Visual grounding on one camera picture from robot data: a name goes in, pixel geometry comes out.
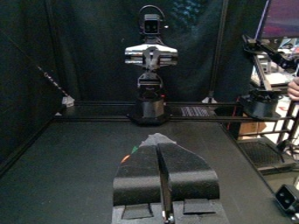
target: black backdrop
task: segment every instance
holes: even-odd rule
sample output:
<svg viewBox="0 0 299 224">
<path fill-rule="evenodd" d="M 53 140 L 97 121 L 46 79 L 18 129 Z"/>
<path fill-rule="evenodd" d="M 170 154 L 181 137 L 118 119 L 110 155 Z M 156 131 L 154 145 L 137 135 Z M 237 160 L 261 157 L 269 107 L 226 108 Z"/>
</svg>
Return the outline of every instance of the black backdrop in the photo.
<svg viewBox="0 0 299 224">
<path fill-rule="evenodd" d="M 130 101 L 142 71 L 125 65 L 124 51 L 138 45 L 136 25 L 140 8 L 153 4 L 164 12 L 169 28 L 162 42 L 177 49 L 177 66 L 164 67 L 168 101 L 200 101 L 208 95 L 222 1 L 56 1 L 52 3 L 58 31 L 66 89 L 82 101 Z M 220 50 L 214 98 L 234 101 L 248 91 L 252 66 L 241 50 L 241 34 L 254 36 L 265 1 L 229 0 Z"/>
<path fill-rule="evenodd" d="M 265 1 L 228 1 L 214 86 L 217 101 L 234 101 L 248 92 L 252 66 L 241 50 L 240 35 L 254 36 Z M 140 44 L 136 16 L 146 4 L 161 8 L 169 25 L 162 42 L 178 51 L 177 66 L 160 69 L 166 100 L 200 101 L 209 90 L 222 1 L 0 2 L 0 163 L 17 152 L 61 105 L 60 92 L 9 38 L 77 101 L 130 101 L 136 98 L 141 68 L 125 65 L 124 50 Z"/>
</svg>

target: camera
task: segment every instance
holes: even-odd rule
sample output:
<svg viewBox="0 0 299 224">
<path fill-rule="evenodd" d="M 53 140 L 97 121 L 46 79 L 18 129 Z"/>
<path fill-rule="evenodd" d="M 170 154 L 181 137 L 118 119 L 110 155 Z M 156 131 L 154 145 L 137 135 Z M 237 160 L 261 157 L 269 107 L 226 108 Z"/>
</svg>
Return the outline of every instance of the camera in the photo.
<svg viewBox="0 0 299 224">
<path fill-rule="evenodd" d="M 144 34 L 160 34 L 160 16 L 156 14 L 144 14 Z"/>
</svg>

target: person's hand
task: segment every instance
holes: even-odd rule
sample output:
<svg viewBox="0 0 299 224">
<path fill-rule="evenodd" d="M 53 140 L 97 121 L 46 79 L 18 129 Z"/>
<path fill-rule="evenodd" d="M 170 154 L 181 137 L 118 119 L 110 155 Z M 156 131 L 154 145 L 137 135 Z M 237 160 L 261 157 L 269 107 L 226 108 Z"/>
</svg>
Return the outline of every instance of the person's hand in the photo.
<svg viewBox="0 0 299 224">
<path fill-rule="evenodd" d="M 288 83 L 286 94 L 290 100 L 299 102 L 299 77 L 294 77 L 293 80 Z"/>
</svg>

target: black table surface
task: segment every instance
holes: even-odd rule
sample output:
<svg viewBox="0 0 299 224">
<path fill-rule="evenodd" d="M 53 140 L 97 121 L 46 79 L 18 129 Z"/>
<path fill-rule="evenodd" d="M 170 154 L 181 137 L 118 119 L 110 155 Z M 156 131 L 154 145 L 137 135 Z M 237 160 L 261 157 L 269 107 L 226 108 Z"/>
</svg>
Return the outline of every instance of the black table surface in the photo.
<svg viewBox="0 0 299 224">
<path fill-rule="evenodd" d="M 217 173 L 230 224 L 290 223 L 216 122 L 53 122 L 0 179 L 0 223 L 110 223 L 120 160 L 153 133 L 201 156 Z"/>
</svg>

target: black curtain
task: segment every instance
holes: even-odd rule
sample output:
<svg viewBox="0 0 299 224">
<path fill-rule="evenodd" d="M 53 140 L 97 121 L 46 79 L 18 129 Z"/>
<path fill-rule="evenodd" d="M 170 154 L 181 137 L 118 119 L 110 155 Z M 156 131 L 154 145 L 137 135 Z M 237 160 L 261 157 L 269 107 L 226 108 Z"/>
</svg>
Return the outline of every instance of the black curtain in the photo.
<svg viewBox="0 0 299 224">
<path fill-rule="evenodd" d="M 234 101 L 248 91 L 252 65 L 240 36 L 254 36 L 265 1 L 228 1 L 216 69 L 217 101 Z M 1 1 L 0 163 L 61 105 L 61 93 L 17 46 L 77 101 L 133 101 L 142 70 L 125 64 L 124 51 L 141 44 L 136 20 L 148 4 L 164 12 L 169 28 L 162 30 L 162 42 L 178 51 L 177 66 L 158 70 L 165 99 L 201 101 L 209 92 L 222 1 Z"/>
<path fill-rule="evenodd" d="M 162 42 L 178 51 L 177 66 L 158 70 L 168 101 L 201 101 L 209 92 L 222 1 L 56 1 L 66 89 L 82 101 L 130 101 L 142 70 L 126 65 L 124 51 L 138 45 L 137 12 L 144 5 L 164 12 Z M 217 101 L 234 101 L 248 91 L 252 65 L 242 53 L 241 34 L 254 36 L 265 0 L 229 0 L 220 48 Z"/>
<path fill-rule="evenodd" d="M 61 104 L 60 92 L 21 53 L 57 81 L 45 15 L 42 1 L 0 2 L 0 164 L 52 119 Z"/>
</svg>

